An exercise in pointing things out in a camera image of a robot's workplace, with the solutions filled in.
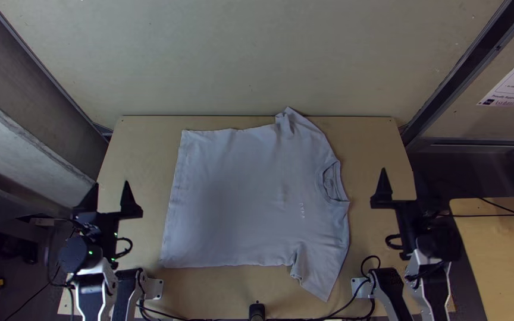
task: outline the light blue t-shirt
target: light blue t-shirt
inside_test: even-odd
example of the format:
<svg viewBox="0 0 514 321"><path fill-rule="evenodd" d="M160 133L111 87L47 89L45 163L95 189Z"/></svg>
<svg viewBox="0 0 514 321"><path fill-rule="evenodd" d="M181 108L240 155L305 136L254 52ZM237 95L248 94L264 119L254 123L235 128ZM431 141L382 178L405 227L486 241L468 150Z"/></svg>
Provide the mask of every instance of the light blue t-shirt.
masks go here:
<svg viewBox="0 0 514 321"><path fill-rule="evenodd" d="M348 251L348 207L325 135L291 108L257 128L184 130L160 260L292 266L327 301Z"/></svg>

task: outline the wall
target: wall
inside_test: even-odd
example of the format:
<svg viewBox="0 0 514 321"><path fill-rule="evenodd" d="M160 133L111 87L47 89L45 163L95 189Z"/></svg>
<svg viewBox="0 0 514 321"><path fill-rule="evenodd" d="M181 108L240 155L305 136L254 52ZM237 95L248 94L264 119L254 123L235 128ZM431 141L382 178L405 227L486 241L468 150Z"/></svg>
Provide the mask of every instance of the wall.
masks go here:
<svg viewBox="0 0 514 321"><path fill-rule="evenodd" d="M393 116L409 121L502 0L0 0L90 118Z"/></svg>
<svg viewBox="0 0 514 321"><path fill-rule="evenodd" d="M424 133L424 137L514 140L514 107L476 106L514 67L514 38Z"/></svg>

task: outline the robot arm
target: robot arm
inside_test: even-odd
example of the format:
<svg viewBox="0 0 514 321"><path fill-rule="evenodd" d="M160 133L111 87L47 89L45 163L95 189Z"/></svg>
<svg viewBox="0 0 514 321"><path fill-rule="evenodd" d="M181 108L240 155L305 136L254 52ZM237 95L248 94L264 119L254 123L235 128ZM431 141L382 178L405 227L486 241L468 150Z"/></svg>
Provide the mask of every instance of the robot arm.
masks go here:
<svg viewBox="0 0 514 321"><path fill-rule="evenodd" d="M412 297L421 307L423 321L447 321L447 302L450 297L449 270L451 262L459 259L461 241L457 232L448 224L438 224L437 199L433 198L425 182L415 177L417 200L392 200L392 189L383 168L376 192L370 199L372 208L394 209L400 230L402 245L400 258L409 260L405 282L393 268L369 271L373 291L360 292L359 298L380 300L390 320L413 320L402 297L403 284L410 288ZM362 279L352 279L352 290Z"/></svg>

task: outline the shirt sleeve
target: shirt sleeve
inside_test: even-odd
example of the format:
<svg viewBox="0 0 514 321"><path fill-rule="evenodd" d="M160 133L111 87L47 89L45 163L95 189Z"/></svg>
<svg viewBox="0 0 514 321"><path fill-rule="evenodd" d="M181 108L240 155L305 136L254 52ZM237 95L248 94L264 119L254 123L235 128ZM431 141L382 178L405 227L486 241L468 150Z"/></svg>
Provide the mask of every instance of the shirt sleeve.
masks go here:
<svg viewBox="0 0 514 321"><path fill-rule="evenodd" d="M348 252L348 224L344 232L346 241L343 244L303 244L297 250L291 268L291 276L299 280L301 287L325 302L328 301Z"/></svg>

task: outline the wooden tabletop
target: wooden tabletop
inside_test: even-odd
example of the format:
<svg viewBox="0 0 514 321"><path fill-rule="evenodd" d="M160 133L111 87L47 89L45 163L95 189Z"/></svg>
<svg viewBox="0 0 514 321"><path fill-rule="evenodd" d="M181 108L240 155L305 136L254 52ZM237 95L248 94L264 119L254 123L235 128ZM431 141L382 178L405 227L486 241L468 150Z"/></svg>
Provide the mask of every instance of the wooden tabletop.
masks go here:
<svg viewBox="0 0 514 321"><path fill-rule="evenodd" d="M162 300L147 301L147 306L187 318L246 319L249 305L259 300L268 318L321 317L350 300L350 279L361 276L364 257L376 254L383 267L394 266L403 274L407 262L384 243L386 235L398 233L394 212L373 210L369 205L382 167L386 167L395 199L415 198L412 169L396 123L383 117L309 119L326 134L342 162L341 177L351 201L350 249L327 303L301 288L290 277L290 267L163 269L158 264L181 130L251 128L272 124L273 117L131 116L118 120L98 178L99 211L120 209L128 180L144 217L120 222L119 236L130 238L134 249L120 259L119 269L140 266L151 277L165 281ZM419 313L415 302L405 297L412 313ZM369 308L368 300L358 300L339 316L363 316ZM68 295L63 295L59 313L70 313ZM375 315L386 315L379 303Z"/></svg>
<svg viewBox="0 0 514 321"><path fill-rule="evenodd" d="M514 197L489 199L514 210ZM454 215L510 214L480 199L454 199ZM514 216L455 218L487 319L514 321Z"/></svg>

